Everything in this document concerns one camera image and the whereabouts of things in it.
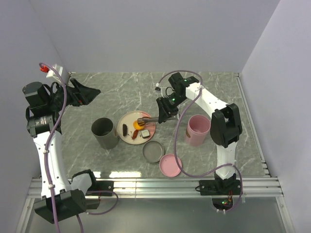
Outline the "metal tongs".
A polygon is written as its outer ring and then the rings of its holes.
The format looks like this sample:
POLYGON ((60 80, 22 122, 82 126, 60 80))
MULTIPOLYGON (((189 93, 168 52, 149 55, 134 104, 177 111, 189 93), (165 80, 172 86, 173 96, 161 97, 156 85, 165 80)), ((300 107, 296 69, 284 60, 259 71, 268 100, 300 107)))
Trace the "metal tongs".
POLYGON ((145 126, 146 124, 149 124, 149 123, 163 123, 163 122, 167 122, 167 121, 171 121, 171 120, 178 120, 180 118, 180 114, 177 114, 175 116, 171 116, 163 121, 160 121, 159 120, 159 117, 148 117, 148 116, 143 116, 143 117, 140 117, 136 120, 137 124, 139 126, 145 126))

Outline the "sushi roll toy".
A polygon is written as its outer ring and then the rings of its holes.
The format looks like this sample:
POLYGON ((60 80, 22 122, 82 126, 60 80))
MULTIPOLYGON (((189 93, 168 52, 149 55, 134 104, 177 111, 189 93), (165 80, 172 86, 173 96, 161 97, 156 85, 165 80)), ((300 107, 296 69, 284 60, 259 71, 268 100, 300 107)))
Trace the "sushi roll toy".
POLYGON ((150 137, 150 132, 148 130, 142 130, 141 131, 141 137, 142 138, 149 138, 150 137))

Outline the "orange slice toy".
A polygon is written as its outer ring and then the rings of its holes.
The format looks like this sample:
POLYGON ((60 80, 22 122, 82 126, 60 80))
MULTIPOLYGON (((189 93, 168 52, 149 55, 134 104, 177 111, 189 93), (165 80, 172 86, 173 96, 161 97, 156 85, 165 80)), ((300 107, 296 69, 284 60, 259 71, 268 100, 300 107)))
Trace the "orange slice toy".
POLYGON ((135 120, 133 126, 136 130, 141 131, 145 128, 145 122, 143 120, 135 120))

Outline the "red shrimp toy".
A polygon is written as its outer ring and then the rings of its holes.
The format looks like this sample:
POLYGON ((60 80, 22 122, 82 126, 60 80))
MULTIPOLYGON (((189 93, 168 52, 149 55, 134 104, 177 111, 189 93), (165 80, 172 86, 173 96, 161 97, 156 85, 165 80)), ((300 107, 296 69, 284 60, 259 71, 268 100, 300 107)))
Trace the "red shrimp toy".
POLYGON ((139 130, 135 130, 132 134, 132 140, 135 140, 138 136, 139 130))

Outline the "dark sea cucumber toy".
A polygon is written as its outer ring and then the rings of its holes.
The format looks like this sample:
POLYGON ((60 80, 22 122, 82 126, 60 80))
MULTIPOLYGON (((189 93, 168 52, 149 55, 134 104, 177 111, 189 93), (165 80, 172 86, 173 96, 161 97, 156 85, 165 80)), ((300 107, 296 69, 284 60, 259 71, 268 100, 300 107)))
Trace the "dark sea cucumber toy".
POLYGON ((126 124, 122 125, 122 135, 126 137, 128 135, 128 126, 126 124))

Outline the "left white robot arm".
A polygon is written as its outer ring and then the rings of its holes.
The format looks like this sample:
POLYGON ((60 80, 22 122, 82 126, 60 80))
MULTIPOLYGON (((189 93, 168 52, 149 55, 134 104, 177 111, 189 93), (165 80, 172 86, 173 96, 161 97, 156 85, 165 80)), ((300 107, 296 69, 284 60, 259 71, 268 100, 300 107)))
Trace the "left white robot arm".
POLYGON ((53 82, 51 86, 33 82, 22 92, 29 103, 26 109, 27 131, 39 155, 42 189, 41 200, 34 204, 35 213, 55 224, 86 211, 85 195, 98 191, 94 173, 88 169, 67 178, 62 157, 61 117, 68 105, 90 104, 100 90, 82 85, 76 79, 72 86, 53 82))

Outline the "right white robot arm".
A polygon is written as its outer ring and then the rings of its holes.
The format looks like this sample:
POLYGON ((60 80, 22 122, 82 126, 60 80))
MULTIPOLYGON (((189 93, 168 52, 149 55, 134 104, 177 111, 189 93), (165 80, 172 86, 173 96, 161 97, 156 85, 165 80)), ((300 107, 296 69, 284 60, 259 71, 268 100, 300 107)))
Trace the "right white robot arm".
POLYGON ((183 78, 182 70, 168 72, 173 92, 157 98, 158 122, 163 123, 178 114, 178 106, 185 100, 197 104, 211 119, 210 136, 217 146, 217 167, 212 170, 218 180, 215 190, 220 194, 227 193, 231 181, 239 175, 235 166, 235 152, 242 134, 242 123, 239 108, 236 104, 228 104, 214 96, 203 86, 203 78, 193 72, 189 78, 183 78))

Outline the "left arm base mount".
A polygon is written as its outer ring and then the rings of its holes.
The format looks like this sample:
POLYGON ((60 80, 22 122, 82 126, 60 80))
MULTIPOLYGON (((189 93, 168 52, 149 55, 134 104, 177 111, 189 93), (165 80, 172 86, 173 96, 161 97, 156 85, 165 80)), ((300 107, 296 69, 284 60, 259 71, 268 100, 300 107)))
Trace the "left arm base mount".
POLYGON ((94 187, 87 190, 86 197, 86 209, 96 210, 98 209, 103 198, 112 197, 112 191, 114 190, 113 181, 96 181, 94 187))

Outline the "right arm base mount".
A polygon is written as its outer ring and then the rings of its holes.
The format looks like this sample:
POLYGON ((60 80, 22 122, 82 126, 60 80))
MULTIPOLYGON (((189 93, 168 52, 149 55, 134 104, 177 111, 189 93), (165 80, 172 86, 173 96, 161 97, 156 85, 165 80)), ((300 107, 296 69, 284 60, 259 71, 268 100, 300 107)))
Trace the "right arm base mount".
POLYGON ((239 195, 238 201, 242 198, 241 181, 237 180, 236 175, 222 180, 215 175, 214 180, 200 180, 195 191, 201 196, 212 196, 212 204, 217 212, 226 213, 234 207, 234 195, 239 195))

